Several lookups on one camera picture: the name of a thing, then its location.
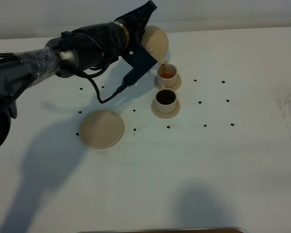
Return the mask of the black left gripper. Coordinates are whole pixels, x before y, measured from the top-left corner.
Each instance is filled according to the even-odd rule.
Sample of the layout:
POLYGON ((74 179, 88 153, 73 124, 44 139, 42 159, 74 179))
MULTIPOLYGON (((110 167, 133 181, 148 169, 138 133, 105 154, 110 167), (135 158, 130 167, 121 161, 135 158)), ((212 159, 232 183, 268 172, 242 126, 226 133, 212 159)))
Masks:
POLYGON ((134 52, 141 42, 143 31, 157 9, 155 3, 149 0, 146 4, 136 8, 111 22, 115 40, 116 52, 134 52))

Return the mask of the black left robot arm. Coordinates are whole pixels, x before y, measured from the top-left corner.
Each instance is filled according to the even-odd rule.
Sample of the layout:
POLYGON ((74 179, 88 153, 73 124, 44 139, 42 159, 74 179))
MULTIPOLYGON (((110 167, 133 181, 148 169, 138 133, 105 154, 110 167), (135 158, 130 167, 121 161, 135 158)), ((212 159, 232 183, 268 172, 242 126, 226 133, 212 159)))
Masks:
POLYGON ((123 58, 131 71, 124 76, 117 93, 143 77, 156 64, 141 43, 156 8, 154 2, 148 1, 112 22, 62 32, 42 49, 0 53, 0 146, 9 133, 11 119, 17 116, 17 98, 53 75, 75 75, 93 82, 123 58))

